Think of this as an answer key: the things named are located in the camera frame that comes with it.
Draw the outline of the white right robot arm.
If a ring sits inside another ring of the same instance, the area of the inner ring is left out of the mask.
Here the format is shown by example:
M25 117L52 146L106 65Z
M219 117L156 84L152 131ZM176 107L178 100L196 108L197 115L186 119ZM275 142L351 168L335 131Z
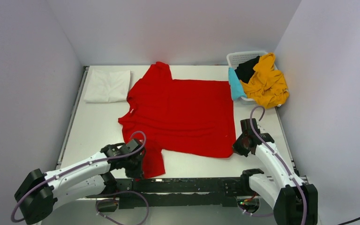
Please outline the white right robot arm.
M278 225L316 225L318 223L318 191L292 171L280 155L275 141L268 133L261 133L256 119L240 121L241 135L232 148L241 156L256 156L271 178L261 169L244 170L240 176L240 190L257 193L273 209Z

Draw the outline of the red t-shirt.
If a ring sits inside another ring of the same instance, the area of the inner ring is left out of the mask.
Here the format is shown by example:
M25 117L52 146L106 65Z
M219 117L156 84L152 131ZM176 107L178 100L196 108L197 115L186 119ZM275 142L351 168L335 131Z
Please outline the red t-shirt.
M165 173L162 150L228 158L236 140L227 81L173 79L169 65L152 64L127 95L118 122L125 141L146 138L145 178Z

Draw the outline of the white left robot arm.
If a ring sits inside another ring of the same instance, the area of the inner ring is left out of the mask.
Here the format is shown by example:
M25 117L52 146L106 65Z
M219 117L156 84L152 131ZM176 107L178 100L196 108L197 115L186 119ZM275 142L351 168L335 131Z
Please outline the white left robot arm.
M142 163L146 139L109 144L94 155L73 165L28 173L14 194L16 205L10 219L37 224L54 210L84 197L114 198L133 193L128 184L118 183L113 170L124 169L126 177L143 179Z

